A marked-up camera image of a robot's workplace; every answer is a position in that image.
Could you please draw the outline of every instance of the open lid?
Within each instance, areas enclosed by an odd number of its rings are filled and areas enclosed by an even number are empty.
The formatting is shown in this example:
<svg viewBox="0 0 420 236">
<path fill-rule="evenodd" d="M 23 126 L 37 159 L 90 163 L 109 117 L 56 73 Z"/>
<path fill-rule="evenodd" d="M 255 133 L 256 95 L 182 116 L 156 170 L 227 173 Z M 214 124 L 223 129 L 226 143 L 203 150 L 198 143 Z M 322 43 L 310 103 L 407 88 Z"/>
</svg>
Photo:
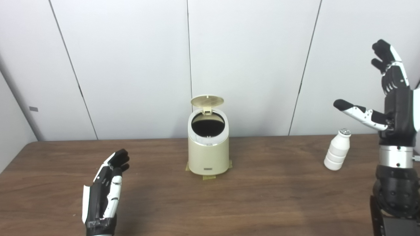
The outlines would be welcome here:
<svg viewBox="0 0 420 236">
<path fill-rule="evenodd" d="M 211 115 L 212 107 L 217 107 L 223 104 L 223 98 L 214 95 L 200 95 L 191 99 L 191 104 L 198 108 L 203 108 L 203 114 Z"/>
</svg>

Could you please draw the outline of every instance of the beige trash can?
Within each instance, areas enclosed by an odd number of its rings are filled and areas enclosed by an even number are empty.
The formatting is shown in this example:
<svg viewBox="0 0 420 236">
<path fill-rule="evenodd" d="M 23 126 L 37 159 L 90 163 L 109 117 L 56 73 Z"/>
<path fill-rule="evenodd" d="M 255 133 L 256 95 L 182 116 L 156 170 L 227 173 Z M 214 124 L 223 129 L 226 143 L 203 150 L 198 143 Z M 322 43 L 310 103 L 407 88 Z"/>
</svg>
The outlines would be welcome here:
<svg viewBox="0 0 420 236">
<path fill-rule="evenodd" d="M 188 119 L 188 165 L 202 176 L 224 173 L 229 168 L 229 123 L 221 110 L 224 100 L 201 95 L 191 100 L 195 110 Z"/>
</svg>

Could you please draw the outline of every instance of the white bottle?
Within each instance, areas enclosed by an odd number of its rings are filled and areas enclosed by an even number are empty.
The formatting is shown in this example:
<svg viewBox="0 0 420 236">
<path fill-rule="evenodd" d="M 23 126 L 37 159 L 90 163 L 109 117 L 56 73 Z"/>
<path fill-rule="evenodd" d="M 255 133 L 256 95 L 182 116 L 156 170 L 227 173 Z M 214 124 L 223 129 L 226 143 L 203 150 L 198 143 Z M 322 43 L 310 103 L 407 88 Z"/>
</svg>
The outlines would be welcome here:
<svg viewBox="0 0 420 236">
<path fill-rule="evenodd" d="M 350 149 L 351 132 L 347 128 L 339 130 L 337 136 L 331 140 L 327 155 L 325 156 L 324 165 L 330 170 L 339 170 L 343 165 L 347 152 Z"/>
</svg>

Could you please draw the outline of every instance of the wooden table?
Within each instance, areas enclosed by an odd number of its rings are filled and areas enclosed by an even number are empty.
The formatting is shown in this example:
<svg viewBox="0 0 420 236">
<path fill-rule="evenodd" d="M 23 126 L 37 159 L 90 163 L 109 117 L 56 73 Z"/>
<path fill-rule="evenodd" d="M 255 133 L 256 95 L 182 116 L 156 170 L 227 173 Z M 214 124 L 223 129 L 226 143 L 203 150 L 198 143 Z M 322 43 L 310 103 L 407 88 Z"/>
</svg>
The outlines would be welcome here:
<svg viewBox="0 0 420 236">
<path fill-rule="evenodd" d="M 85 235 L 83 184 L 125 148 L 116 236 L 372 236 L 377 135 L 353 135 L 337 172 L 332 138 L 231 138 L 233 168 L 206 181 L 185 171 L 186 139 L 34 142 L 0 174 L 0 234 Z"/>
</svg>

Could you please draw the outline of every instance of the black and white robotic hand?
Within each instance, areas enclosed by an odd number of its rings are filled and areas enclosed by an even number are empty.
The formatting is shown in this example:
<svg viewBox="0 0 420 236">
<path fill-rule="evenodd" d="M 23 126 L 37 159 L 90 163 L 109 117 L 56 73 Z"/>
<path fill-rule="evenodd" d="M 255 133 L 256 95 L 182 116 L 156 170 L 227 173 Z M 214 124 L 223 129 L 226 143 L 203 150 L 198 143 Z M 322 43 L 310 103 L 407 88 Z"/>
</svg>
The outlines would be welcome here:
<svg viewBox="0 0 420 236">
<path fill-rule="evenodd" d="M 400 56 L 389 43 L 372 46 L 371 63 L 382 74 L 384 113 L 344 100 L 334 107 L 379 133 L 379 165 L 370 198 L 375 236 L 414 236 L 420 211 L 419 178 L 413 168 L 415 137 L 420 129 L 420 89 L 411 90 Z"/>
<path fill-rule="evenodd" d="M 82 221 L 86 236 L 114 235 L 122 175 L 129 168 L 129 160 L 124 149 L 113 153 L 99 168 L 92 186 L 84 186 Z"/>
</svg>

